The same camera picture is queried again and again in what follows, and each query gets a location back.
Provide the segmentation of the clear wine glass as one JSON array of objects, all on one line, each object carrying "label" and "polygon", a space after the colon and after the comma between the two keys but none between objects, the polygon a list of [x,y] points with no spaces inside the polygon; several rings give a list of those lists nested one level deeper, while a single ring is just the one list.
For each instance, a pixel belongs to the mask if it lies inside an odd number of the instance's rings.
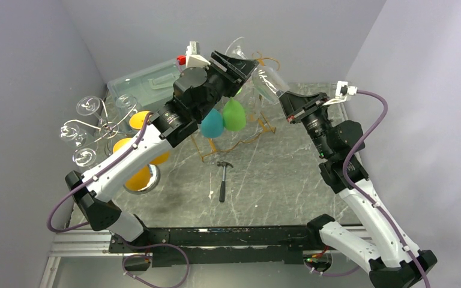
[{"label": "clear wine glass", "polygon": [[248,57],[243,51],[244,37],[238,37],[228,45],[225,55],[233,58],[255,59],[259,65],[255,68],[246,85],[254,87],[260,96],[270,104],[278,104],[280,97],[289,90],[287,82],[279,75],[280,63],[271,57],[264,57],[259,51]]}]

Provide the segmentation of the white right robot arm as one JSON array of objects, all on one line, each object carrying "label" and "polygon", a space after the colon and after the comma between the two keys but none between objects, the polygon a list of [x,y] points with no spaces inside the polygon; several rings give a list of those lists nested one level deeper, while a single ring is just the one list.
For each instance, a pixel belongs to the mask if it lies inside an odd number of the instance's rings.
[{"label": "white right robot arm", "polygon": [[437,258],[419,246],[399,227],[379,198],[369,174],[356,157],[365,147],[367,133],[361,124],[345,120],[334,125],[328,115],[329,97],[324,93],[278,94],[290,124],[302,124],[322,159],[324,182],[358,217],[371,241],[345,229],[333,217],[320,215],[307,224],[307,242],[314,249],[335,248],[366,272],[374,287],[411,287],[427,277]]}]

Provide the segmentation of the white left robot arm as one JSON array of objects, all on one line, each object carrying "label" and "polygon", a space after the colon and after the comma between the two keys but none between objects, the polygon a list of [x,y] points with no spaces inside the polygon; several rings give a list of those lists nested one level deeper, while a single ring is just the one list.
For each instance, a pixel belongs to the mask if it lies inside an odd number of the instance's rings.
[{"label": "white left robot arm", "polygon": [[207,65],[183,70],[173,83],[172,98],[146,116],[128,143],[94,168],[69,173],[65,180],[91,229],[109,230],[125,240],[130,250],[144,250],[149,241],[146,226],[112,199],[152,160],[191,136],[222,97],[234,97],[258,66],[254,59],[212,52]]}]

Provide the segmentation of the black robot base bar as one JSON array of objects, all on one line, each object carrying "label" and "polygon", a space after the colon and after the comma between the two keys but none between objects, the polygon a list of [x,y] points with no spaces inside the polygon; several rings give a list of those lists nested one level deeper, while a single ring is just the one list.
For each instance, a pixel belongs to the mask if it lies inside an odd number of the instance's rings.
[{"label": "black robot base bar", "polygon": [[112,236],[112,254],[147,253],[155,268],[194,264],[282,262],[300,265],[326,250],[304,225],[246,227],[150,227],[125,244]]}]

